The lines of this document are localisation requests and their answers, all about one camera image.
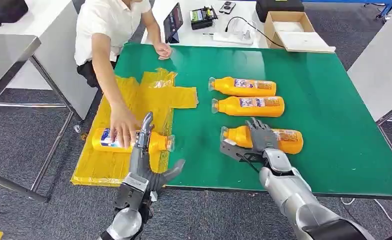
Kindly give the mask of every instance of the gray carpet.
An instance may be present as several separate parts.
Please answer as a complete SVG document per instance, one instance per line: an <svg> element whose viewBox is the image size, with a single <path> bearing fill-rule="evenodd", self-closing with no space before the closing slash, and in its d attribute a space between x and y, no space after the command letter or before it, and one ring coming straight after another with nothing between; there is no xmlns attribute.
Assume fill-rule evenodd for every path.
<svg viewBox="0 0 392 240"><path fill-rule="evenodd" d="M306 4L314 28L348 69L382 26L373 20L376 6ZM133 36L139 42L143 28ZM101 95L91 106L82 130L88 131ZM4 102L58 102L50 91L8 90ZM65 109L0 107L0 175L30 187L67 116ZM19 196L0 187L0 230L3 240L95 239L111 222L112 187L74 186L69 181L84 142L72 122L38 190L48 203ZM392 140L392 123L385 126ZM392 223L371 199L344 206L339 198L320 197L328 208L357 221L378 240L392 235ZM392 201L381 200L392 216ZM295 239L293 231L266 193L166 189L153 204L154 218L146 225L145 240L279 240Z"/></svg>

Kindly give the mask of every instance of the white shirt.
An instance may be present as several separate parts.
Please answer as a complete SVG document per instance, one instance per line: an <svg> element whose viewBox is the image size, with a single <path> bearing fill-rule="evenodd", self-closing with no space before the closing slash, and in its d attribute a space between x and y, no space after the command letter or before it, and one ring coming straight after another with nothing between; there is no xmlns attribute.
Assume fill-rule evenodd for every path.
<svg viewBox="0 0 392 240"><path fill-rule="evenodd" d="M122 0L86 0L81 6L76 25L75 61L78 66L92 59L92 35L110 37L110 56L117 60L123 45L130 40L140 23L142 13L151 9L149 0L131 2L131 9Z"/></svg>

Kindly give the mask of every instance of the green table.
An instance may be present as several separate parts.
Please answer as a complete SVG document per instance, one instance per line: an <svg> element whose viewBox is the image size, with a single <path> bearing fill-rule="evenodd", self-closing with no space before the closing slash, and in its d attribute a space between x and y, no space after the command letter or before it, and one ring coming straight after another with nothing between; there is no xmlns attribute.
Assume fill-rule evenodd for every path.
<svg viewBox="0 0 392 240"><path fill-rule="evenodd" d="M170 186L262 190L247 163L219 151L221 127L244 125L248 117L212 114L212 98L227 96L209 92L208 79L232 76L277 83L284 114L261 120L302 133L302 151L288 158L316 195L392 198L392 151L335 54L191 46L173 50L170 60L161 61L151 45L126 44L115 68L118 76L140 79L144 71L161 67L178 73L176 86L197 87L197 108L174 110L176 143L168 165L181 158L186 163Z"/></svg>

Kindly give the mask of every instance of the person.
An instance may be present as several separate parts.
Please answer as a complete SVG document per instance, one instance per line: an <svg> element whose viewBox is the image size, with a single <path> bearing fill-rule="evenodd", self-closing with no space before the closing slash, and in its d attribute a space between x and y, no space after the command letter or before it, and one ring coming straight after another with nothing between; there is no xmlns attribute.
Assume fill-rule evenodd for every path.
<svg viewBox="0 0 392 240"><path fill-rule="evenodd" d="M111 109L110 137L125 148L134 141L138 122L124 102L114 68L123 45L141 19L158 59L168 59L172 49L161 42L160 28L149 0L86 0L76 25L77 72L87 79L88 85L103 91Z"/></svg>

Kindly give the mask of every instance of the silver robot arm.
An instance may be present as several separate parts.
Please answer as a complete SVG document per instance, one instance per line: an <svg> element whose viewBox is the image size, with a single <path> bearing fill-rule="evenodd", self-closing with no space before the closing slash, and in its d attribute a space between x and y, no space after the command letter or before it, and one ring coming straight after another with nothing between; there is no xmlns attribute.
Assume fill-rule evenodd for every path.
<svg viewBox="0 0 392 240"><path fill-rule="evenodd" d="M321 205L284 152L267 148L263 156L268 164L259 171L259 181L289 220L298 240L374 239L362 226Z"/></svg>
<svg viewBox="0 0 392 240"><path fill-rule="evenodd" d="M112 224L98 240L138 240L144 224L149 219L151 206L150 192L158 191L163 185L182 172L184 159L178 160L171 169L155 173L149 162L149 143L154 126L152 112L143 120L136 143L131 152L129 173L119 186L114 202L115 215Z"/></svg>
<svg viewBox="0 0 392 240"><path fill-rule="evenodd" d="M256 156L255 159L263 164L259 181L289 220L298 240L374 239L362 226L318 202L299 171L278 149L277 138L266 124L253 117L252 122L246 121L246 124L250 129L253 148L238 147L234 142L223 139L220 151L249 164L251 161L246 156Z"/></svg>

